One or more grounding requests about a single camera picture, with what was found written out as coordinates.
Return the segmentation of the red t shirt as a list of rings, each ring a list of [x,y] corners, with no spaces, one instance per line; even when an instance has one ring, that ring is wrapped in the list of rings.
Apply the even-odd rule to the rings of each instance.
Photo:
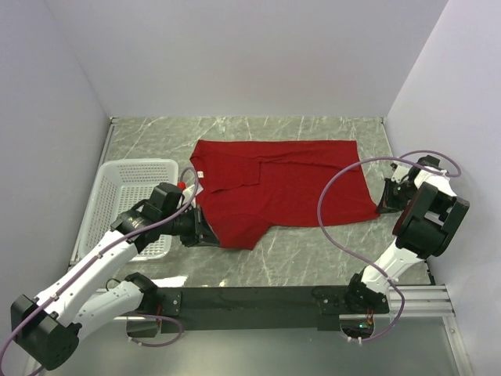
[[[221,248],[251,250],[272,226],[347,225],[378,218],[349,140],[199,140],[196,196]]]

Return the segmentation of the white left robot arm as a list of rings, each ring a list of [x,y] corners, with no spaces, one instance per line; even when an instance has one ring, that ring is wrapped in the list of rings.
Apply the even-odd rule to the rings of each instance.
[[[34,298],[21,295],[11,306],[15,342],[41,367],[54,370],[65,363],[91,333],[117,316],[151,313],[157,286],[140,273],[96,296],[124,264],[162,236],[177,236],[186,247],[216,245],[217,237],[196,205],[200,184],[184,187],[160,183],[112,222],[98,244],[69,272]]]

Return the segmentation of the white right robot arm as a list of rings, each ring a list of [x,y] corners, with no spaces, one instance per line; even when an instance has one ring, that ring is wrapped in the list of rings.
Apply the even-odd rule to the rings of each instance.
[[[390,282],[408,268],[444,253],[470,209],[450,185],[440,159],[420,157],[416,167],[393,163],[377,205],[378,214],[400,214],[394,240],[371,266],[354,274],[344,293],[344,305],[354,313],[387,311]]]

